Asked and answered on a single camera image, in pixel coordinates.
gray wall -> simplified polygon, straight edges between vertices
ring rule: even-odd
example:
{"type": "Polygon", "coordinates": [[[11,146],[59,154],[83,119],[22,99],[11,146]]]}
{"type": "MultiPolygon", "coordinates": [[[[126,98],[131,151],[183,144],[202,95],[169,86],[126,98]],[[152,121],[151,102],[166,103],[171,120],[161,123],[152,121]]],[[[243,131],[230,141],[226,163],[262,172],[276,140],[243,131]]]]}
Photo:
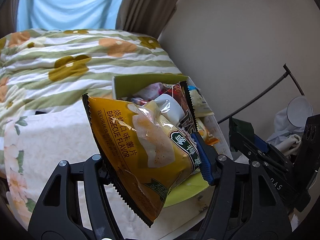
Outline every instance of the gray wall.
{"type": "MultiPolygon", "coordinates": [[[[284,63],[320,113],[320,11],[313,0],[179,0],[159,40],[217,120],[277,80],[284,63]]],[[[275,114],[298,95],[286,78],[235,117],[266,139],[275,114]]],[[[228,123],[221,129],[226,136],[228,123]]],[[[320,187],[313,191],[319,195],[320,187]]]]}

sheer curtain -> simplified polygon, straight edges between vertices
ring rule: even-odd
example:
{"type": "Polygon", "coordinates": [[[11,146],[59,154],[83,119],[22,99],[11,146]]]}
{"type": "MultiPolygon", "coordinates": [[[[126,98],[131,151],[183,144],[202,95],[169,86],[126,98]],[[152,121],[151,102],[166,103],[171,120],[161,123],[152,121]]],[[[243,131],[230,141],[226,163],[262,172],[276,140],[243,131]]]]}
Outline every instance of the sheer curtain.
{"type": "Polygon", "coordinates": [[[114,29],[122,0],[19,0],[17,31],[114,29]]]}

metal screw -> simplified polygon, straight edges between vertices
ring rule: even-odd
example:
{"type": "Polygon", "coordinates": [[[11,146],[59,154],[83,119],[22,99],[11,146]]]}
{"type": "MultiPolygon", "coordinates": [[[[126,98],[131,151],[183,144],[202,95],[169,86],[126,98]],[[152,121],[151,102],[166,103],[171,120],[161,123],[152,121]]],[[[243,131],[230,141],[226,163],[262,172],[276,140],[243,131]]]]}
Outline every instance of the metal screw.
{"type": "Polygon", "coordinates": [[[60,167],[63,167],[63,166],[66,166],[66,165],[67,165],[67,161],[65,161],[65,160],[59,162],[59,166],[60,167]]]}
{"type": "Polygon", "coordinates": [[[252,162],[252,166],[258,168],[258,167],[260,167],[260,163],[254,161],[254,162],[252,162]]]}
{"type": "Polygon", "coordinates": [[[224,162],[225,160],[227,160],[227,157],[223,154],[218,156],[218,160],[224,162]]]}
{"type": "Polygon", "coordinates": [[[101,158],[101,155],[100,155],[100,154],[95,154],[95,155],[92,156],[92,159],[93,159],[94,161],[98,161],[98,160],[100,160],[100,158],[101,158]]]}

chip bag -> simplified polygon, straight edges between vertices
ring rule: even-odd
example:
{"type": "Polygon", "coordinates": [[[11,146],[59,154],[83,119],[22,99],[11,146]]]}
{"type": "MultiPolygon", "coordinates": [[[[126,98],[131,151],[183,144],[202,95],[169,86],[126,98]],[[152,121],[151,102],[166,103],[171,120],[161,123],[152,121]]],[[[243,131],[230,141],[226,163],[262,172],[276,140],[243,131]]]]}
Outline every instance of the chip bag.
{"type": "Polygon", "coordinates": [[[162,115],[154,100],[137,106],[83,95],[83,102],[112,183],[151,226],[170,190],[201,163],[196,144],[162,115]]]}

black metal rod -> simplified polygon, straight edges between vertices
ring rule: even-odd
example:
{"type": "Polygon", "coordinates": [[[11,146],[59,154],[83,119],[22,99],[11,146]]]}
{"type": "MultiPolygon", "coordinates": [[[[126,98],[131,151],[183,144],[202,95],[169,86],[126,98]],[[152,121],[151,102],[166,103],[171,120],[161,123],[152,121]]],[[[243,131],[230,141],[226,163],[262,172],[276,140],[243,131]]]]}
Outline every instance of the black metal rod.
{"type": "Polygon", "coordinates": [[[232,117],[235,114],[238,114],[240,111],[242,111],[243,109],[245,109],[246,107],[248,107],[249,105],[251,105],[252,103],[254,103],[255,101],[257,101],[260,97],[264,96],[266,93],[268,93],[271,89],[273,89],[277,84],[279,84],[282,80],[284,80],[288,75],[292,78],[293,82],[295,83],[295,85],[297,86],[299,92],[301,95],[304,96],[304,93],[301,89],[301,87],[299,86],[298,82],[296,81],[296,79],[294,78],[294,76],[292,75],[291,71],[289,70],[289,68],[287,67],[286,64],[284,64],[283,68],[286,70],[285,73],[276,81],[274,82],[270,87],[268,87],[266,90],[264,90],[261,94],[257,95],[254,99],[252,99],[250,102],[246,103],[244,106],[240,107],[238,110],[234,111],[233,113],[227,115],[226,117],[222,118],[220,121],[218,121],[219,123],[224,122],[225,120],[228,120],[230,117],[232,117]]]}

